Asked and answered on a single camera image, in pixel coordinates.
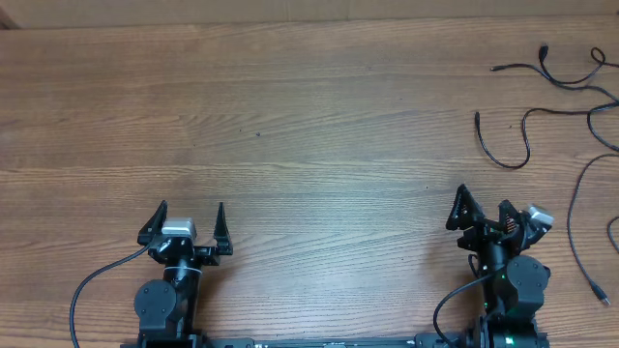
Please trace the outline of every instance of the cable plug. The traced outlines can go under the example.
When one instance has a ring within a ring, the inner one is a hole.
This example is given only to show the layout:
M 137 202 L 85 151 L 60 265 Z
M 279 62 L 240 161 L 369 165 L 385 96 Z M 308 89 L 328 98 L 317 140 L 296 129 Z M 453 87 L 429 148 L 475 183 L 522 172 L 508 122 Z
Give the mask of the cable plug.
M 602 301 L 603 304 L 610 305 L 610 299 L 608 298 L 604 290 L 602 290 L 600 285 L 596 284 L 595 282 L 591 282 L 591 290 L 593 290 L 593 293 L 596 294 L 598 300 Z

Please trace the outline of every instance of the wire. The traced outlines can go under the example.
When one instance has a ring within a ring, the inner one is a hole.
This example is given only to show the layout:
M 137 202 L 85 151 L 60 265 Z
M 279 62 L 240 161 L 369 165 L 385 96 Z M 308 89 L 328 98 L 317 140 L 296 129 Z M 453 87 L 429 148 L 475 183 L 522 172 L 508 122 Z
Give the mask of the wire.
M 470 283 L 466 284 L 466 285 L 462 285 L 460 286 L 458 289 L 452 291 L 451 293 L 449 293 L 449 295 L 445 296 L 445 298 L 443 300 L 441 300 L 440 303 L 438 303 L 438 305 L 436 306 L 436 309 L 434 310 L 434 316 L 432 318 L 432 324 L 434 324 L 434 329 L 436 330 L 436 333 L 441 336 L 441 338 L 445 341 L 445 343 L 447 343 L 450 347 L 452 348 L 457 348 L 457 345 L 455 342 L 453 342 L 452 340 L 450 340 L 449 338 L 447 338 L 447 336 L 445 336 L 445 334 L 441 331 L 441 329 L 438 327 L 438 312 L 441 310 L 441 307 L 453 296 L 466 291 L 470 288 L 472 288 L 475 285 L 481 284 L 483 282 L 485 282 L 486 280 L 492 278 L 496 273 L 491 273 L 489 275 L 484 275 L 481 278 L 477 278 L 473 281 L 471 281 Z
M 543 111 L 543 112 L 554 114 L 554 115 L 589 115 L 589 113 L 591 112 L 590 110 L 589 111 L 557 111 L 557 110 L 551 110 L 551 109 L 547 109 L 543 107 L 534 107 L 532 109 L 529 109 L 527 112 L 524 113 L 524 116 L 522 116 L 522 121 L 520 121 L 520 129 L 522 130 L 522 140 L 524 140 L 524 147 L 526 148 L 526 158 L 524 159 L 523 162 L 521 162 L 520 164 L 516 164 L 516 165 L 505 164 L 499 161 L 498 159 L 496 159 L 490 153 L 490 150 L 487 148 L 486 143 L 484 142 L 484 139 L 482 138 L 480 113 L 476 112 L 475 113 L 475 129 L 477 131 L 477 136 L 480 139 L 480 144 L 482 145 L 484 152 L 493 162 L 495 162 L 496 164 L 506 169 L 520 169 L 523 166 L 525 166 L 526 163 L 529 162 L 529 160 L 531 159 L 531 145 L 529 144 L 529 138 L 526 135 L 526 118 L 529 117 L 531 113 L 536 112 L 536 111 Z
M 612 236 L 612 230 L 610 229 L 610 226 L 612 226 L 612 223 L 616 221 L 617 219 L 619 219 L 619 217 L 614 217 L 608 222 L 608 226 L 606 227 L 606 232 L 608 233 L 608 238 L 610 239 L 612 246 L 615 247 L 615 250 L 617 250 L 617 252 L 619 252 L 619 246 L 615 242 L 615 238 Z
M 116 261 L 114 263 L 111 263 L 111 264 L 109 264 L 109 265 L 107 265 L 105 267 L 102 267 L 102 268 L 94 271 L 92 274 L 90 274 L 84 280 L 82 280 L 82 282 L 79 284 L 79 286 L 77 286 L 77 290 L 75 290 L 74 298 L 71 301 L 71 308 L 69 309 L 69 330 L 71 332 L 71 341 L 74 343 L 74 348 L 79 348 L 79 343 L 77 342 L 77 337 L 75 336 L 74 315 L 75 315 L 75 304 L 77 303 L 77 297 L 79 296 L 79 293 L 81 293 L 81 290 L 95 276 L 98 276 L 98 275 L 102 274 L 103 272 L 105 272 L 107 270 L 113 269 L 116 266 L 120 266 L 120 265 L 124 264 L 127 261 L 133 260 L 137 256 L 139 256 L 142 253 L 144 253 L 144 251 L 146 251 L 149 247 L 150 246 L 145 246 L 142 249 L 140 249 L 139 251 L 137 251 L 136 253 L 134 253 L 132 255 L 129 255 L 129 256 L 125 257 L 124 259 L 122 259 L 122 260 L 118 260 L 118 261 Z
M 473 276 L 475 276 L 475 278 L 478 278 L 480 277 L 480 274 L 479 272 L 477 272 L 475 265 L 473 265 L 473 258 L 479 260 L 476 254 L 468 254 L 468 266 L 471 268 L 471 271 L 473 271 Z
M 574 188 L 574 194 L 572 195 L 572 201 L 570 202 L 570 208 L 568 209 L 568 223 L 567 223 L 568 224 L 568 239 L 570 240 L 570 247 L 572 248 L 574 259 L 576 260 L 576 263 L 578 264 L 580 270 L 582 271 L 582 274 L 587 278 L 587 281 L 589 281 L 589 285 L 591 285 L 591 290 L 593 290 L 593 292 L 596 294 L 598 299 L 602 301 L 603 303 L 605 303 L 606 305 L 610 305 L 610 300 L 608 299 L 608 296 L 606 295 L 604 290 L 602 290 L 602 288 L 593 280 L 593 278 L 584 269 L 584 266 L 582 265 L 582 261 L 580 261 L 580 256 L 578 256 L 578 252 L 576 251 L 576 247 L 574 244 L 574 237 L 572 236 L 572 212 L 574 210 L 576 198 L 578 197 L 578 191 L 580 190 L 580 182 L 582 181 L 582 178 L 584 177 L 584 173 L 591 166 L 591 164 L 593 164 L 595 161 L 603 159 L 603 158 L 608 158 L 608 157 L 619 158 L 619 155 L 617 154 L 599 155 L 595 157 L 594 159 L 589 160 L 589 162 L 584 166 L 584 168 L 580 172 L 580 175 L 578 176 L 578 180 L 576 180 L 576 186 Z M 617 245 L 614 243 L 614 239 L 610 231 L 610 225 L 612 224 L 612 222 L 614 222 L 618 218 L 619 217 L 615 217 L 608 223 L 607 231 L 608 231 L 608 236 L 610 237 L 610 241 L 613 243 L 613 246 L 619 252 L 619 248 L 617 248 Z
M 589 130 L 591 131 L 591 133 L 593 134 L 593 136 L 598 139 L 598 141 L 600 141 L 602 144 L 604 144 L 607 148 L 613 150 L 613 151 L 618 151 L 619 152 L 619 146 L 613 145 L 610 142 L 606 141 L 604 138 L 602 138 L 598 132 L 595 130 L 595 128 L 593 127 L 593 122 L 592 122 L 592 115 L 594 113 L 597 112 L 602 112 L 602 111 L 607 111 L 610 109 L 613 109 L 617 106 L 619 106 L 619 99 L 617 97 L 615 97 L 614 95 L 612 95 L 610 92 L 608 92 L 606 89 L 599 87 L 599 86 L 591 86 L 591 85 L 584 85 L 584 86 L 569 86 L 570 84 L 577 84 L 580 82 L 584 82 L 587 79 L 593 77 L 598 70 L 603 67 L 603 66 L 609 66 L 609 67 L 613 67 L 613 68 L 619 68 L 618 64 L 611 64 L 611 63 L 607 63 L 606 62 L 606 55 L 602 52 L 601 49 L 597 48 L 597 47 L 593 47 L 591 48 L 591 57 L 593 58 L 594 61 L 596 61 L 598 63 L 598 67 L 596 67 L 593 71 L 591 71 L 590 73 L 588 73 L 585 77 L 575 80 L 575 81 L 560 81 L 557 80 L 556 78 L 554 78 L 552 76 L 552 74 L 548 71 L 548 69 L 545 67 L 544 64 L 544 60 L 545 57 L 547 56 L 548 53 L 548 46 L 547 45 L 543 45 L 542 47 L 540 47 L 540 52 L 539 52 L 539 58 L 540 58 L 540 66 L 542 67 L 541 69 L 533 66 L 531 64 L 522 64 L 522 63 L 515 63 L 515 64 L 509 64 L 509 65 L 503 65 L 503 66 L 496 66 L 496 67 L 492 67 L 490 70 L 492 72 L 499 72 L 499 71 L 503 71 L 506 69 L 513 69 L 513 68 L 525 68 L 525 69 L 531 69 L 537 73 L 539 73 L 543 78 L 545 78 L 546 80 L 548 80 L 550 83 L 552 83 L 554 86 L 565 89 L 565 90 L 569 90 L 569 91 L 584 91 L 584 90 L 592 90 L 592 91 L 596 91 L 599 93 L 604 94 L 605 96 L 611 98 L 613 100 L 613 102 L 610 103 L 606 103 L 603 105 L 599 105 L 596 106 L 588 111 L 584 111 L 584 110 L 580 110 L 580 111 L 570 111 L 570 110 L 552 110 L 552 109 L 548 109 L 548 108 L 543 108 L 543 107 L 535 107 L 535 108 L 531 108 L 529 110 L 526 111 L 526 113 L 524 114 L 524 116 L 522 117 L 522 120 L 520 122 L 520 130 L 522 132 L 522 139 L 524 140 L 524 146 L 526 148 L 526 158 L 524 159 L 523 162 L 521 162 L 520 164 L 505 164 L 501 161 L 499 161 L 498 159 L 496 159 L 489 151 L 489 149 L 487 148 L 484 139 L 482 138 L 482 131 L 481 131 L 481 121 L 480 121 L 480 113 L 476 112 L 475 113 L 475 129 L 477 131 L 477 136 L 479 137 L 480 140 L 480 144 L 482 145 L 482 148 L 484 149 L 484 152 L 486 153 L 486 155 L 496 164 L 498 164 L 499 166 L 506 168 L 506 169 L 520 169 L 523 166 L 525 166 L 530 158 L 531 158 L 531 146 L 529 144 L 529 139 L 527 137 L 526 134 L 526 119 L 527 117 L 533 113 L 533 112 L 537 112 L 537 111 L 542 111 L 545 113 L 549 113 L 549 114 L 554 114 L 554 115 L 586 115 L 587 116 L 587 127 L 589 128 Z M 596 53 L 598 53 L 602 59 L 598 58 L 596 56 Z

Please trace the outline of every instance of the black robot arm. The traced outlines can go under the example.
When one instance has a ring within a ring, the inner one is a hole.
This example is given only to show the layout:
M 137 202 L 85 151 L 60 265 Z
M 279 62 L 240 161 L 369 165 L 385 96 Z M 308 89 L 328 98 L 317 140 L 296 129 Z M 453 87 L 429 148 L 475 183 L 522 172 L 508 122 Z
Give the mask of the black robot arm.
M 465 185 L 457 189 L 446 228 L 462 230 L 457 245 L 477 256 L 475 274 L 485 278 L 486 315 L 448 346 L 549 347 L 546 335 L 537 332 L 534 317 L 544 304 L 550 269 L 520 253 L 538 242 L 552 223 L 544 209 L 531 206 L 527 212 L 518 211 L 508 200 L 499 205 L 498 221 L 489 220 Z
M 139 231 L 137 242 L 148 246 L 148 254 L 165 265 L 163 279 L 142 285 L 133 303 L 139 317 L 136 344 L 123 348 L 201 348 L 206 336 L 193 327 L 199 296 L 202 266 L 218 266 L 220 255 L 232 255 L 223 204 L 213 236 L 216 246 L 196 246 L 196 230 L 190 217 L 167 218 L 162 202 Z

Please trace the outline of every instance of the wooden table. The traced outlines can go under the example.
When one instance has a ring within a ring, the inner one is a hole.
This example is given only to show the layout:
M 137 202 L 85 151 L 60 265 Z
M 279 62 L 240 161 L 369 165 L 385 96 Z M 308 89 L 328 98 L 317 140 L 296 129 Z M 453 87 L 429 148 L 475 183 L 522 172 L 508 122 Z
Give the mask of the wooden table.
M 208 269 L 197 327 L 212 337 L 399 336 L 432 332 L 434 307 L 471 280 L 444 223 L 466 183 L 496 218 L 510 199 L 556 224 L 527 253 L 552 269 L 538 321 L 553 347 L 614 347 L 617 305 L 590 291 L 566 215 L 584 164 L 608 152 L 581 116 L 593 93 L 551 86 L 590 71 L 589 49 L 619 61 L 616 16 L 234 24 L 0 33 L 0 346 L 67 347 L 75 287 L 138 249 L 162 199 L 208 242 L 225 202 L 234 256 Z M 619 93 L 619 70 L 596 84 Z M 595 117 L 619 142 L 617 113 Z M 575 207 L 587 269 L 619 303 L 619 160 L 595 164 Z M 142 256 L 93 280 L 77 304 L 82 347 L 134 340 L 133 296 L 162 266 Z M 441 312 L 459 330 L 482 310 L 472 291 Z

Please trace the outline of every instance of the black cable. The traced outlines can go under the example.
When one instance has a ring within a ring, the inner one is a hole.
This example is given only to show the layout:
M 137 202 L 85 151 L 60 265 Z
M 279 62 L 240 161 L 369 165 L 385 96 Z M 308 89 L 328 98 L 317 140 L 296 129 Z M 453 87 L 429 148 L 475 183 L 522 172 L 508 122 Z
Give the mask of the black cable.
M 595 53 L 599 53 L 600 56 L 602 56 L 602 59 L 598 58 L 596 56 Z M 489 151 L 489 149 L 487 148 L 484 139 L 482 138 L 482 131 L 481 131 L 481 122 L 480 122 L 480 114 L 479 112 L 475 113 L 475 129 L 477 131 L 477 136 L 479 137 L 480 140 L 480 144 L 482 145 L 482 148 L 484 149 L 484 152 L 486 153 L 486 155 L 496 164 L 498 164 L 499 166 L 506 168 L 506 169 L 520 169 L 523 166 L 525 166 L 530 158 L 531 158 L 531 146 L 529 144 L 529 139 L 527 137 L 526 134 L 526 118 L 532 113 L 532 112 L 536 112 L 536 111 L 542 111 L 545 113 L 549 113 L 549 114 L 554 114 L 554 115 L 586 115 L 587 116 L 587 127 L 589 128 L 589 130 L 591 131 L 591 133 L 593 134 L 593 136 L 598 139 L 598 141 L 600 141 L 602 144 L 604 144 L 606 147 L 608 147 L 609 149 L 613 150 L 613 151 L 618 151 L 619 152 L 619 146 L 613 145 L 610 142 L 606 141 L 604 138 L 602 138 L 598 132 L 595 130 L 595 128 L 593 127 L 593 123 L 591 120 L 591 116 L 594 113 L 597 112 L 602 112 L 602 111 L 607 111 L 610 109 L 613 109 L 617 106 L 619 106 L 619 99 L 617 97 L 615 97 L 614 95 L 612 95 L 610 92 L 608 92 L 606 89 L 599 87 L 599 86 L 590 86 L 590 85 L 585 85 L 585 86 L 568 86 L 568 84 L 577 84 L 580 82 L 583 82 L 591 77 L 593 77 L 598 70 L 603 67 L 603 66 L 610 66 L 610 67 L 614 67 L 614 68 L 619 68 L 619 65 L 617 64 L 611 64 L 611 63 L 607 63 L 606 62 L 606 56 L 605 54 L 602 52 L 601 49 L 597 48 L 597 47 L 593 47 L 591 48 L 591 57 L 593 58 L 594 61 L 596 61 L 598 63 L 598 67 L 595 68 L 593 71 L 591 71 L 589 74 L 587 74 L 585 77 L 575 80 L 575 81 L 560 81 L 557 80 L 556 78 L 554 78 L 552 76 L 552 74 L 548 71 L 548 69 L 545 67 L 544 64 L 544 60 L 545 57 L 547 56 L 548 53 L 548 46 L 544 45 L 540 48 L 539 51 L 539 58 L 540 58 L 540 65 L 541 65 L 541 69 L 537 68 L 536 66 L 533 66 L 531 64 L 522 64 L 522 63 L 516 63 L 516 64 L 509 64 L 509 65 L 504 65 L 504 66 L 496 66 L 491 68 L 490 70 L 492 72 L 499 72 L 502 70 L 506 70 L 506 69 L 513 69 L 513 68 L 526 68 L 526 69 L 531 69 L 537 73 L 539 73 L 541 76 L 543 76 L 546 80 L 548 80 L 550 83 L 552 83 L 554 86 L 562 88 L 562 89 L 566 89 L 569 91 L 583 91 L 583 90 L 592 90 L 592 91 L 596 91 L 599 93 L 602 93 L 604 95 L 606 95 L 607 97 L 611 98 L 613 100 L 613 102 L 611 103 L 607 103 L 607 104 L 603 104 L 603 105 L 599 105 L 596 106 L 588 111 L 569 111 L 569 110 L 552 110 L 552 109 L 547 109 L 547 108 L 542 108 L 542 107 L 535 107 L 535 108 L 531 108 L 529 110 L 526 111 L 526 113 L 524 114 L 524 116 L 522 117 L 522 121 L 520 122 L 520 130 L 522 132 L 522 139 L 524 140 L 524 146 L 526 148 L 526 158 L 523 162 L 521 162 L 520 164 L 515 164 L 515 165 L 511 165 L 511 164 L 505 164 L 502 163 L 501 161 L 499 161 L 498 159 L 496 159 Z
M 74 294 L 74 298 L 71 301 L 71 308 L 69 309 L 69 331 L 71 332 L 71 341 L 74 343 L 74 348 L 79 348 L 79 343 L 77 342 L 77 337 L 75 336 L 75 322 L 74 322 L 74 315 L 75 315 L 75 304 L 77 303 L 77 297 L 79 296 L 79 293 L 81 292 L 81 290 L 84 288 L 84 286 L 86 286 L 86 284 L 92 280 L 95 276 L 98 276 L 100 274 L 102 274 L 103 272 L 113 269 L 116 266 L 122 265 L 127 261 L 131 261 L 133 260 L 135 257 L 141 255 L 142 253 L 144 253 L 144 251 L 146 251 L 149 248 L 149 246 L 145 246 L 142 249 L 140 249 L 139 251 L 137 251 L 136 253 L 129 255 L 127 257 L 125 257 L 122 260 L 118 260 L 114 263 L 111 263 L 105 267 L 102 267 L 96 271 L 94 271 L 92 274 L 90 274 L 89 276 L 87 276 L 84 280 L 82 280 L 82 282 L 79 284 L 79 286 L 77 287 L 77 290 L 75 290 L 75 294 Z
M 572 248 L 572 253 L 574 254 L 576 263 L 578 264 L 580 270 L 582 271 L 582 274 L 587 278 L 587 281 L 589 281 L 591 290 L 596 294 L 598 299 L 602 301 L 605 305 L 610 305 L 610 300 L 608 299 L 608 296 L 606 295 L 604 290 L 602 290 L 602 288 L 593 280 L 593 278 L 591 278 L 591 276 L 584 269 L 584 266 L 582 265 L 582 262 L 580 261 L 580 256 L 578 256 L 578 252 L 576 252 L 576 247 L 574 245 L 574 238 L 572 237 L 572 211 L 574 210 L 574 204 L 576 202 L 576 198 L 578 197 L 578 191 L 580 190 L 580 182 L 582 181 L 582 178 L 584 177 L 584 173 L 587 171 L 589 166 L 591 166 L 591 164 L 593 164 L 596 160 L 607 158 L 607 157 L 619 158 L 619 155 L 603 154 L 603 155 L 599 155 L 595 157 L 594 159 L 589 160 L 587 165 L 585 165 L 582 171 L 580 172 L 580 175 L 578 176 L 578 180 L 576 180 L 576 186 L 574 188 L 574 195 L 572 196 L 572 201 L 570 202 L 570 208 L 568 209 L 568 239 L 570 240 L 570 247 Z M 610 225 L 612 224 L 612 222 L 614 222 L 614 220 L 618 218 L 619 217 L 615 217 L 614 219 L 612 219 L 608 223 L 608 227 L 607 227 L 608 235 L 610 237 L 610 240 L 613 242 L 613 245 L 615 246 L 615 248 L 617 248 L 617 246 L 614 243 L 614 239 L 612 238 L 612 233 L 610 232 Z
M 527 112 L 524 113 L 524 116 L 522 116 L 522 121 L 520 121 L 520 130 L 522 131 L 522 139 L 524 140 L 524 147 L 526 148 L 526 158 L 524 159 L 523 162 L 521 162 L 520 164 L 516 164 L 516 165 L 502 163 L 490 153 L 490 150 L 487 148 L 486 143 L 484 142 L 484 139 L 482 138 L 480 113 L 476 112 L 475 113 L 475 130 L 477 131 L 477 136 L 480 139 L 480 144 L 482 145 L 484 152 L 493 162 L 495 162 L 496 164 L 506 169 L 520 169 L 523 166 L 525 166 L 526 163 L 529 162 L 529 160 L 531 159 L 531 145 L 529 144 L 529 138 L 526 135 L 526 118 L 529 117 L 531 113 L 536 112 L 536 111 L 543 111 L 543 112 L 554 114 L 554 115 L 588 115 L 591 112 L 591 111 L 558 111 L 558 110 L 551 110 L 551 109 L 547 109 L 543 107 L 534 107 L 532 109 L 529 109 Z
M 608 225 L 606 226 L 606 232 L 608 233 L 608 238 L 610 239 L 612 246 L 615 247 L 615 250 L 617 250 L 617 252 L 619 252 L 619 246 L 617 245 L 617 242 L 615 242 L 615 238 L 612 236 L 612 230 L 610 229 L 610 226 L 612 226 L 612 223 L 618 219 L 619 217 L 613 217 L 612 220 L 609 221 Z
M 471 268 L 471 271 L 473 272 L 473 276 L 475 276 L 475 278 L 480 277 L 479 272 L 477 272 L 477 269 L 475 268 L 475 265 L 473 265 L 473 257 L 475 257 L 475 259 L 477 259 L 477 255 L 476 254 L 468 254 L 468 266 Z
M 599 60 L 598 57 L 596 57 L 596 55 L 594 54 L 595 52 L 600 53 L 600 55 L 602 56 L 602 60 Z M 593 71 L 591 71 L 588 75 L 582 77 L 581 79 L 578 79 L 578 80 L 575 80 L 575 81 L 559 81 L 559 80 L 555 79 L 554 77 L 552 77 L 552 75 L 550 74 L 548 69 L 545 68 L 544 60 L 545 60 L 547 55 L 548 55 L 548 46 L 547 45 L 543 45 L 542 47 L 540 47 L 540 51 L 538 52 L 538 56 L 540 58 L 540 67 L 542 67 L 542 71 L 546 74 L 548 80 L 550 82 L 552 82 L 552 83 L 558 83 L 558 84 L 578 84 L 580 82 L 584 82 L 584 81 L 588 80 L 589 78 L 593 77 L 593 75 L 596 74 L 601 67 L 606 65 L 606 55 L 602 52 L 601 49 L 599 49 L 597 47 L 593 47 L 593 48 L 591 48 L 591 57 L 593 58 L 594 61 L 596 61 L 598 63 L 598 67 L 596 67 Z
M 492 273 L 489 275 L 484 275 L 481 278 L 477 278 L 473 281 L 471 281 L 470 283 L 466 284 L 466 285 L 462 285 L 460 286 L 458 289 L 452 291 L 451 293 L 449 293 L 449 295 L 447 295 L 443 300 L 441 300 L 440 303 L 438 303 L 438 305 L 436 306 L 436 309 L 434 310 L 434 317 L 432 318 L 432 323 L 434 324 L 434 329 L 436 330 L 436 333 L 441 336 L 441 338 L 445 341 L 445 343 L 447 343 L 450 347 L 452 348 L 457 348 L 456 344 L 450 340 L 449 338 L 447 338 L 447 336 L 445 336 L 445 334 L 441 331 L 441 329 L 438 327 L 438 312 L 441 310 L 441 307 L 453 296 L 466 291 L 470 288 L 472 288 L 473 286 L 477 285 L 477 284 L 481 284 L 484 281 L 492 278 L 496 273 Z

